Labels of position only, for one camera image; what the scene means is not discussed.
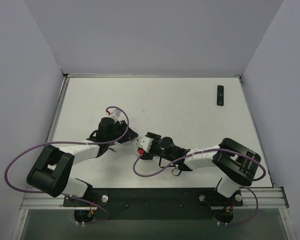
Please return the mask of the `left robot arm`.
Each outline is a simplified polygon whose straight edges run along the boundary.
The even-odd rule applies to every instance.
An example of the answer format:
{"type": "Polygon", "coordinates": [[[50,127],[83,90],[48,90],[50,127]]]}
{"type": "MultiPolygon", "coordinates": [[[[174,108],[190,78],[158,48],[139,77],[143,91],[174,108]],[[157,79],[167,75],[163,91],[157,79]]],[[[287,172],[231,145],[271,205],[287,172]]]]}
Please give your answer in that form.
{"type": "Polygon", "coordinates": [[[74,196],[82,206],[91,203],[92,186],[78,178],[70,177],[73,165],[102,156],[115,143],[123,144],[138,138],[124,120],[103,117],[98,128],[84,141],[84,144],[70,144],[56,147],[46,145],[29,171],[26,182],[52,196],[74,196]]]}

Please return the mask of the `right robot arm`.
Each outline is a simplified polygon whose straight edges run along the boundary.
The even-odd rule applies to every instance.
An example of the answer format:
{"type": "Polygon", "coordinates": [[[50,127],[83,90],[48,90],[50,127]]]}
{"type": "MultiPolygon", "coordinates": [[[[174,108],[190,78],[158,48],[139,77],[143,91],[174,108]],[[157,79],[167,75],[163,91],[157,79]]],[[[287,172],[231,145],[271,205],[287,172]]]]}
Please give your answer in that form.
{"type": "Polygon", "coordinates": [[[241,186],[249,187],[262,179],[266,170],[261,166],[261,156],[231,138],[203,149],[186,149],[175,145],[171,137],[148,132],[136,143],[141,160],[167,160],[168,167],[180,172],[192,172],[200,168],[217,167],[224,176],[217,184],[216,192],[229,199],[241,186]]]}

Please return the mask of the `black remote control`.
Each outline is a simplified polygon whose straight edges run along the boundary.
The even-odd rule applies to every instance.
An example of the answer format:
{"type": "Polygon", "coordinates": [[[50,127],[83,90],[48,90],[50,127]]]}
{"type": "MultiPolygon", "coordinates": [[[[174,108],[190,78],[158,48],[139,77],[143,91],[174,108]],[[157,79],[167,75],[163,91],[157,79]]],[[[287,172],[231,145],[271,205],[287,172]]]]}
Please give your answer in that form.
{"type": "Polygon", "coordinates": [[[217,96],[216,96],[216,104],[218,106],[224,106],[224,86],[217,86],[217,96]]]}

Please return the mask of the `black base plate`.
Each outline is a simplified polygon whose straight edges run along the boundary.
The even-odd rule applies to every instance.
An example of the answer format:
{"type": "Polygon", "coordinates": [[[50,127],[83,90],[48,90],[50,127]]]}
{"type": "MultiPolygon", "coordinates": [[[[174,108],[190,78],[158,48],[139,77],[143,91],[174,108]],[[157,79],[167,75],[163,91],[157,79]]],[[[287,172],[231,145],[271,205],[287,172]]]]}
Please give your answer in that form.
{"type": "Polygon", "coordinates": [[[214,188],[92,188],[83,199],[109,213],[111,220],[206,220],[215,211],[243,206],[237,190],[226,198],[214,188]]]}

